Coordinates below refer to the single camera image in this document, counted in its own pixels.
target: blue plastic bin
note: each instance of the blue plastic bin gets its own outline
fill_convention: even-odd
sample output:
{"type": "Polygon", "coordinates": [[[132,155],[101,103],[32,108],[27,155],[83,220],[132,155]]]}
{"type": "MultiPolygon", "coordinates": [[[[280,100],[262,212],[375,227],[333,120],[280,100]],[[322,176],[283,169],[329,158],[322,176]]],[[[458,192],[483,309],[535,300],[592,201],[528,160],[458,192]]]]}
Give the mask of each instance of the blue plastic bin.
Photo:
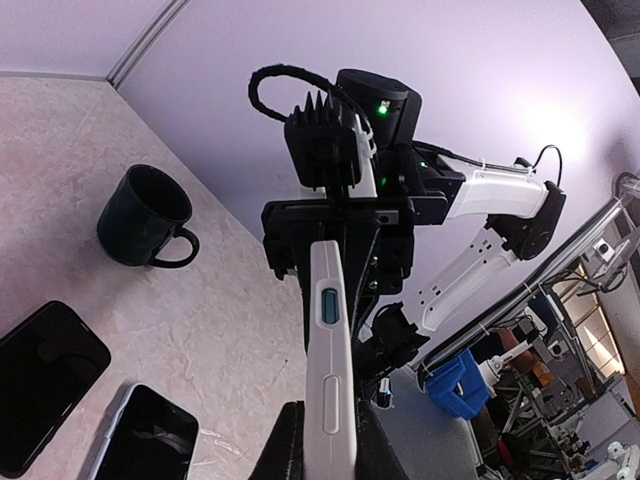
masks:
{"type": "Polygon", "coordinates": [[[427,390],[436,405],[452,417],[465,420],[478,415],[489,400],[489,388],[469,350],[437,369],[427,380],[427,390]]]}

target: green led light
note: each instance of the green led light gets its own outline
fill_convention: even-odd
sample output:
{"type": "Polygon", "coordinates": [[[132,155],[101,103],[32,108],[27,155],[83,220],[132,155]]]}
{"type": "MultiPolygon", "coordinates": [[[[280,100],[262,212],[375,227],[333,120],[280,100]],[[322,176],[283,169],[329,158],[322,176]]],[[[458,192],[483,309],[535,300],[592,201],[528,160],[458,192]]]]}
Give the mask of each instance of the green led light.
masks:
{"type": "Polygon", "coordinates": [[[378,114],[383,117],[389,113],[389,107],[391,106],[391,102],[389,100],[383,100],[380,102],[380,106],[378,107],[378,114]]]}

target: lavender wall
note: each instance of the lavender wall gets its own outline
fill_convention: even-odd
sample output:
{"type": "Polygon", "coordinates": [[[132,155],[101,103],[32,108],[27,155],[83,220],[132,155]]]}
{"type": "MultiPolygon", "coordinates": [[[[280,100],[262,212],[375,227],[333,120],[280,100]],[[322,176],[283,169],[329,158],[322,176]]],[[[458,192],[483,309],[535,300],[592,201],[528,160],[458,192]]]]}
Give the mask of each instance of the lavender wall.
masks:
{"type": "MultiPolygon", "coordinates": [[[[640,102],[578,0],[193,0],[122,94],[252,233],[264,203],[297,188],[282,125],[246,98],[255,69],[283,62],[329,78],[355,67],[396,77],[423,97],[417,138],[509,164],[548,143],[565,156],[568,202],[558,246],[610,196],[614,176],[640,163],[640,102]]],[[[263,97],[282,111],[304,85],[273,80],[263,97]]],[[[550,153],[540,168],[556,178],[550,153]]],[[[474,236],[482,218],[417,232],[416,294],[474,236]]],[[[535,262],[483,290],[429,343],[437,345],[513,288],[535,262]]]]}
{"type": "Polygon", "coordinates": [[[2,0],[0,72],[106,77],[167,0],[2,0]]]}

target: black phone screen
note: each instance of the black phone screen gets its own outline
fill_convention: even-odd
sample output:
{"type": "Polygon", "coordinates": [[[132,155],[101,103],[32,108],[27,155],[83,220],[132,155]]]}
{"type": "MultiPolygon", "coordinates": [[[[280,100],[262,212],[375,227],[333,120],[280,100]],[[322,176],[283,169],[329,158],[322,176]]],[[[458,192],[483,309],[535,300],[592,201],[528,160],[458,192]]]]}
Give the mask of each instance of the black phone screen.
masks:
{"type": "Polygon", "coordinates": [[[190,413],[149,387],[134,387],[96,480],[184,480],[198,436],[190,413]]]}
{"type": "Polygon", "coordinates": [[[61,302],[0,341],[0,474],[24,474],[107,368],[107,347],[61,302]]]}

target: white marble table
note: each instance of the white marble table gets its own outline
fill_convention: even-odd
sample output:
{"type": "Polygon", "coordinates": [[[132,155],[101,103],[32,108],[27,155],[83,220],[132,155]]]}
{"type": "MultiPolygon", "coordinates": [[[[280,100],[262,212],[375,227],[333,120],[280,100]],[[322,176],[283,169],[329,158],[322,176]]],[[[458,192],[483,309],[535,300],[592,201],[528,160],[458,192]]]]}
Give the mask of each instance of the white marble table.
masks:
{"type": "MultiPolygon", "coordinates": [[[[113,356],[23,478],[86,478],[123,386],[136,381],[199,419],[191,480],[247,478],[282,404],[304,396],[298,290],[275,279],[260,243],[108,84],[0,78],[0,225],[0,336],[57,299],[113,356]],[[127,268],[96,239],[103,205],[135,163],[172,175],[193,202],[188,226],[202,249],[186,268],[127,268]]],[[[167,257],[188,248],[174,241],[167,257]]]]}

